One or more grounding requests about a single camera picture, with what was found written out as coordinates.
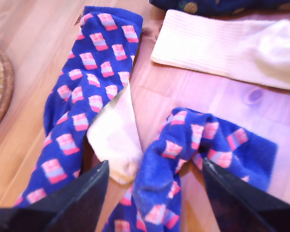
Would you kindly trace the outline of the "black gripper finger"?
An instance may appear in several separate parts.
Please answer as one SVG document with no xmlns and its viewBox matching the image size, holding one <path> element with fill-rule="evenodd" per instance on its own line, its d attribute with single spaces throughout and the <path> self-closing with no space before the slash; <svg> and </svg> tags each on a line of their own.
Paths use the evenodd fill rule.
<svg viewBox="0 0 290 232">
<path fill-rule="evenodd" d="M 21 209 L 18 232 L 93 232 L 108 187 L 109 164 L 100 163 L 79 178 Z"/>
<path fill-rule="evenodd" d="M 222 232 L 288 232 L 290 205 L 203 160 L 206 193 Z"/>
</svg>

